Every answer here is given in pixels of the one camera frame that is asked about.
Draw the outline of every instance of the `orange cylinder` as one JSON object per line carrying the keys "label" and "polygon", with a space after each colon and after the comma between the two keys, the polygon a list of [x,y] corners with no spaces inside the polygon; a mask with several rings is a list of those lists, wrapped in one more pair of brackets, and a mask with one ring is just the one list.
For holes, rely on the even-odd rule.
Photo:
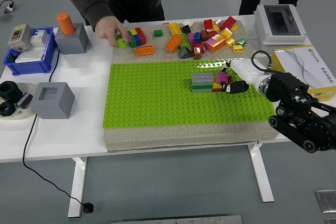
{"label": "orange cylinder", "polygon": [[59,27],[61,28],[63,34],[70,35],[75,32],[75,27],[70,19],[70,16],[68,13],[63,12],[59,13],[56,16],[57,22],[59,24]]}

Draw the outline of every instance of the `green lego baseplate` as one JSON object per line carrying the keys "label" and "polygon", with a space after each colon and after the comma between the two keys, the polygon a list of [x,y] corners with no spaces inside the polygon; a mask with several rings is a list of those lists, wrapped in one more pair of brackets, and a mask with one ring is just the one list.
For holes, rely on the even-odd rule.
{"label": "green lego baseplate", "polygon": [[[192,93],[192,74],[221,72],[225,60],[112,64],[105,129],[267,121],[272,104],[254,87],[241,94]],[[234,81],[239,76],[228,69]]]}

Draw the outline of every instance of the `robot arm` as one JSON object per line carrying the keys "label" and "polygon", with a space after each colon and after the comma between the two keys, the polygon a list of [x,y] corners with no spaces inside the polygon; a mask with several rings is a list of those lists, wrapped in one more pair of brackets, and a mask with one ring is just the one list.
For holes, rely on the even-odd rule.
{"label": "robot arm", "polygon": [[[243,81],[224,84],[224,91],[240,93],[247,91],[249,84],[254,85],[269,101],[280,101],[276,115],[268,119],[271,127],[309,153],[336,150],[336,108],[314,99],[307,92],[309,86],[292,74],[263,69],[262,64],[254,60],[260,52],[270,60],[268,53],[257,51],[251,59],[232,59],[226,63],[222,71],[231,67]],[[326,111],[328,115],[320,117],[312,107]]]}

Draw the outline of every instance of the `floor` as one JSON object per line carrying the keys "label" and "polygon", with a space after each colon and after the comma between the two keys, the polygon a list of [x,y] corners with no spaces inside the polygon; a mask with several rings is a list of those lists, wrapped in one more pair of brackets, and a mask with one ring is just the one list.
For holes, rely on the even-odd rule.
{"label": "floor", "polygon": [[[57,27],[67,11],[83,22],[69,0],[14,0],[14,17],[0,24],[0,60],[14,26]],[[162,0],[166,19],[237,15],[240,0]],[[277,0],[262,0],[275,4]],[[299,0],[298,13],[311,42],[336,74],[336,0]],[[84,202],[92,214],[67,219],[69,199],[21,163],[0,164],[0,223],[110,223],[179,216],[241,215],[247,224],[324,223],[314,191],[335,189],[336,152],[308,154],[292,142],[261,147],[275,202],[261,203],[247,146],[90,157]],[[71,191],[71,159],[28,164]]]}

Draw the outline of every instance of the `black cable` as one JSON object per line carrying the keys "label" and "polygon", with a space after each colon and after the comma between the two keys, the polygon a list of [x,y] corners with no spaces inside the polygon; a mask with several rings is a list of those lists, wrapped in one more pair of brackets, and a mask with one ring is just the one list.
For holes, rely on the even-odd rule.
{"label": "black cable", "polygon": [[[60,54],[60,50],[58,51],[56,64],[55,64],[55,67],[54,67],[53,71],[52,71],[51,74],[50,74],[50,77],[49,77],[49,81],[48,81],[48,82],[51,81],[51,78],[52,78],[52,76],[53,76],[53,74],[54,74],[54,72],[55,72],[55,70],[56,70],[56,67],[57,67],[57,64],[58,64],[58,60],[59,60],[59,54]],[[37,171],[35,171],[34,169],[32,169],[32,168],[30,168],[29,166],[26,165],[26,162],[25,162],[26,149],[27,149],[27,145],[28,145],[30,136],[32,135],[32,132],[33,132],[33,128],[34,128],[36,119],[37,119],[37,114],[35,115],[33,124],[31,125],[32,127],[30,128],[30,132],[29,132],[29,135],[28,135],[26,144],[25,144],[25,148],[24,148],[24,150],[23,150],[23,156],[22,156],[22,163],[23,163],[23,165],[24,165],[27,169],[29,169],[29,170],[31,170],[32,172],[36,173],[41,179],[43,179],[43,180],[46,181],[46,182],[51,183],[51,184],[52,184],[53,186],[55,186],[58,190],[60,190],[60,191],[62,191],[63,193],[65,193],[69,198],[78,201],[78,203],[80,203],[84,208],[90,208],[90,207],[91,207],[91,208],[93,209],[93,205],[92,205],[91,203],[85,203],[85,204],[83,204],[83,203],[80,202],[77,198],[72,197],[72,196],[69,195],[66,191],[60,189],[55,183],[53,183],[53,182],[47,180],[47,179],[44,178],[40,173],[38,173]]]}
{"label": "black cable", "polygon": [[262,71],[262,72],[267,72],[267,73],[282,73],[282,72],[280,72],[280,71],[270,70],[270,69],[262,69],[262,68],[258,67],[258,66],[254,63],[254,61],[253,61],[253,60],[254,60],[254,57],[255,57],[257,54],[264,54],[264,55],[266,55],[267,58],[268,58],[269,64],[272,64],[272,58],[271,58],[271,56],[269,55],[269,53],[268,53],[268,52],[265,52],[265,51],[263,51],[263,50],[259,50],[259,51],[256,51],[256,52],[251,56],[251,62],[252,62],[252,65],[253,65],[256,69],[258,69],[258,70],[260,70],[260,71]]}
{"label": "black cable", "polygon": [[6,1],[12,1],[12,3],[9,5],[10,6],[10,8],[13,8],[13,6],[14,6],[14,1],[13,0],[3,0],[1,3],[0,3],[0,7],[1,7],[1,5],[4,3],[4,2],[6,2]]}

